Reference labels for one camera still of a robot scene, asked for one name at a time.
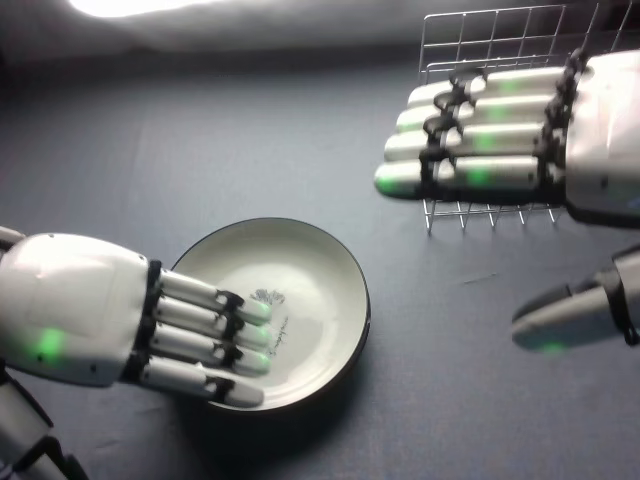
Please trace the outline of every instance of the wire basket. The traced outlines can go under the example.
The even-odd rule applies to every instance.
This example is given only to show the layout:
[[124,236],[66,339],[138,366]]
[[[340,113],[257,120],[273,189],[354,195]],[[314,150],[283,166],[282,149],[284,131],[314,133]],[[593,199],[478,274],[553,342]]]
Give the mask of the wire basket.
[[[419,85],[446,80],[458,67],[491,71],[564,65],[579,47],[600,54],[637,47],[634,22],[640,3],[591,3],[476,10],[427,15],[422,29]],[[485,218],[495,228],[505,215],[517,215],[526,226],[534,212],[552,225],[564,211],[545,204],[493,205],[424,202],[427,232],[437,218],[455,218],[466,230],[470,218]]]

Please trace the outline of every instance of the robotic hand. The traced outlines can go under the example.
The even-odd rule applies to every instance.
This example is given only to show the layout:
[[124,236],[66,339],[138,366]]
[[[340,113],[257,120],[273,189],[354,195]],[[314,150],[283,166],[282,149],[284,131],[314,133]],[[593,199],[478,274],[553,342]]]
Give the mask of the robotic hand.
[[[0,228],[0,362],[55,381],[122,381],[233,407],[262,403],[268,305],[76,235]],[[0,364],[0,459],[21,478],[85,478],[53,424]]]
[[[640,228],[640,51],[565,67],[454,72],[419,87],[398,118],[375,175],[383,195],[493,205],[564,205],[577,221]],[[640,337],[640,248],[578,286],[521,308],[512,335],[560,350]]]

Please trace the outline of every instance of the wire grid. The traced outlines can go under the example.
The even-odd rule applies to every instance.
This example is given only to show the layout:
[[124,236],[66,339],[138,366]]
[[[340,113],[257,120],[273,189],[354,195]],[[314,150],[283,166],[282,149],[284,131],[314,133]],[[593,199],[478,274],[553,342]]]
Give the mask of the wire grid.
[[[624,11],[619,26],[609,32],[608,38],[607,35],[599,35],[594,41],[592,37],[602,20],[602,12],[610,9],[611,5],[579,2],[576,5],[427,15],[422,29],[419,85],[444,80],[449,72],[461,66],[483,67],[493,71],[546,67],[563,65],[568,55],[578,47],[587,47],[591,54],[614,51],[620,47],[623,33],[630,31],[627,28],[629,19],[638,12],[632,15],[634,0],[616,4],[619,12]],[[578,14],[572,12],[578,8]],[[434,40],[450,36],[452,32],[457,32],[452,41]],[[423,205],[429,235],[436,218],[441,217],[458,217],[464,231],[471,216],[486,217],[491,227],[495,228],[503,214],[517,214],[520,223],[526,226],[531,213],[546,211],[555,226],[564,211],[548,204],[502,207],[425,200]]]

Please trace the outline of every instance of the light fixture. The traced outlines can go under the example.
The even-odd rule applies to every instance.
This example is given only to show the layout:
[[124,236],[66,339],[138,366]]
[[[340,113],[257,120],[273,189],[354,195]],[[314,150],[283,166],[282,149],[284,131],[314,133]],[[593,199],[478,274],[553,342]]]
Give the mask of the light fixture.
[[174,10],[213,0],[69,0],[75,8],[94,17],[128,17],[159,10]]

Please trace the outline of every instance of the gray tabletop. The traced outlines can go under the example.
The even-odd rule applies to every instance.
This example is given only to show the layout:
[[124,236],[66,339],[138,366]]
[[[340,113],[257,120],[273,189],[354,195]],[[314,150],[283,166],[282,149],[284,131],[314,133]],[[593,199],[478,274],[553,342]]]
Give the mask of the gray tabletop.
[[16,77],[0,104],[0,223],[172,264],[232,222],[290,217],[344,242],[370,288],[352,375],[284,420],[18,374],[92,479],[637,478],[637,354],[620,338],[538,356],[509,338],[515,308],[637,235],[535,214],[466,234],[442,221],[427,238],[421,205],[372,187],[415,82],[400,57]]

